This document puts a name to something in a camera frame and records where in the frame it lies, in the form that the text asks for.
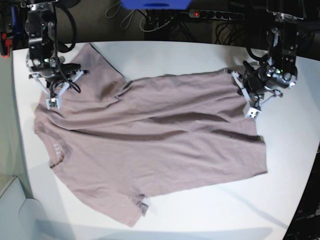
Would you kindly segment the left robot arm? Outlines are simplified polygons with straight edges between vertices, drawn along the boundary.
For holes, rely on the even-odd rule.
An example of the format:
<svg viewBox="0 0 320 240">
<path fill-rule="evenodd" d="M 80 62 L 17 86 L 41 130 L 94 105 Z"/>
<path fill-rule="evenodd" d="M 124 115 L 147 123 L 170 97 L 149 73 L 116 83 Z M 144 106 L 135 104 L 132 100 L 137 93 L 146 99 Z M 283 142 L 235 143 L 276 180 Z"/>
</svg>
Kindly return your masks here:
<svg viewBox="0 0 320 240">
<path fill-rule="evenodd" d="M 281 96 L 278 88 L 292 88 L 298 77 L 298 21 L 306 17 L 304 2 L 268 0 L 266 11 L 272 16 L 267 32 L 268 51 L 259 57 L 254 55 L 250 48 L 247 49 L 249 56 L 259 63 L 256 69 L 247 61 L 243 62 L 245 72 L 242 76 L 241 90 L 247 91 L 251 101 L 263 99 L 266 92 Z"/>
</svg>

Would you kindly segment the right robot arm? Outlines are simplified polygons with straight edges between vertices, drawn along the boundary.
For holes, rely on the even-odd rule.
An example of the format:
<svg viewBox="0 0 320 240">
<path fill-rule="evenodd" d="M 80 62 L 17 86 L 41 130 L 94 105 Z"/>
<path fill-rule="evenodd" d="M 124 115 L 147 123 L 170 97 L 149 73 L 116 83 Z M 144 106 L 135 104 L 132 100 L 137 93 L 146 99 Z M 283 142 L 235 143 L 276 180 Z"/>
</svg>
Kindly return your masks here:
<svg viewBox="0 0 320 240">
<path fill-rule="evenodd" d="M 80 87 L 72 77 L 81 66 L 76 63 L 64 64 L 58 53 L 68 53 L 76 45 L 78 30 L 70 11 L 58 0 L 31 0 L 25 22 L 28 36 L 28 54 L 26 65 L 32 73 L 30 77 L 44 78 L 46 87 L 53 92 L 61 84 L 80 93 Z M 68 47 L 58 40 L 57 8 L 61 9 L 69 19 L 72 29 L 72 41 Z"/>
</svg>

